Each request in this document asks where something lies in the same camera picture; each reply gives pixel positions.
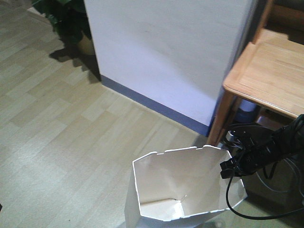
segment wooden tabletop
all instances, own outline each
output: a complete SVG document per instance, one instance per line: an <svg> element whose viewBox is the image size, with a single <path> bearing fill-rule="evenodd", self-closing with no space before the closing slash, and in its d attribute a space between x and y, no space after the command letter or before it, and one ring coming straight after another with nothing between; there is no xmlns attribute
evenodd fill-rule
<svg viewBox="0 0 304 228"><path fill-rule="evenodd" d="M304 113L304 45L293 38L263 29L259 41L243 51L224 88L291 118Z"/></svg>

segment table leg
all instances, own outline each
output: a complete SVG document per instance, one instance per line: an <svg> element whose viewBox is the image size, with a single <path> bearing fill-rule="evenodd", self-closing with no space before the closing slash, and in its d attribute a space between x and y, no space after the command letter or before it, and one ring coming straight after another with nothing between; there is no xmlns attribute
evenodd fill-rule
<svg viewBox="0 0 304 228"><path fill-rule="evenodd" d="M215 119L207 140L208 145L216 146L221 138L223 126L231 110L234 95L225 91L215 114Z"/></svg>

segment blue baseboard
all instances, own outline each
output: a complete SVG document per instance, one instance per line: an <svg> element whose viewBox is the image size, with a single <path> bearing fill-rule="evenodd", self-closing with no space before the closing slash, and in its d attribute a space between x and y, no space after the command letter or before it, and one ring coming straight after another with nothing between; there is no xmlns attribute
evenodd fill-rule
<svg viewBox="0 0 304 228"><path fill-rule="evenodd" d="M194 130L195 132L202 134L204 136L208 136L209 134L209 127L196 121L193 120L171 108L168 108L150 98L147 98L146 96L131 90L121 84L119 84L118 82L115 82L109 78L107 78L104 75L101 75L101 81L102 84L106 87L109 87L112 90L115 90L123 95L125 95L126 97Z"/></svg>

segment plant pot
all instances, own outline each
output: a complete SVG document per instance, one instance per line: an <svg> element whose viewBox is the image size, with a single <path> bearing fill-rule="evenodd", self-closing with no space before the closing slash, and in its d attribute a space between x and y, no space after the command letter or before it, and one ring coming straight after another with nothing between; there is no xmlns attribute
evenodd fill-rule
<svg viewBox="0 0 304 228"><path fill-rule="evenodd" d="M93 40L83 34L82 40L77 44L79 51L82 54L93 56L95 55Z"/></svg>

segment laminate floor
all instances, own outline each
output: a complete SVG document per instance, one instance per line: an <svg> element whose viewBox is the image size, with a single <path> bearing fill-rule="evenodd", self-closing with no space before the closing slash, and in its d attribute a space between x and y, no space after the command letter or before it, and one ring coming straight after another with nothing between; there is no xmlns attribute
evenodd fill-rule
<svg viewBox="0 0 304 228"><path fill-rule="evenodd" d="M97 74L94 58L65 47L50 25L0 5L0 228L123 228L132 160L205 144ZM250 202L240 210L265 214ZM230 211L215 220L297 227Z"/></svg>

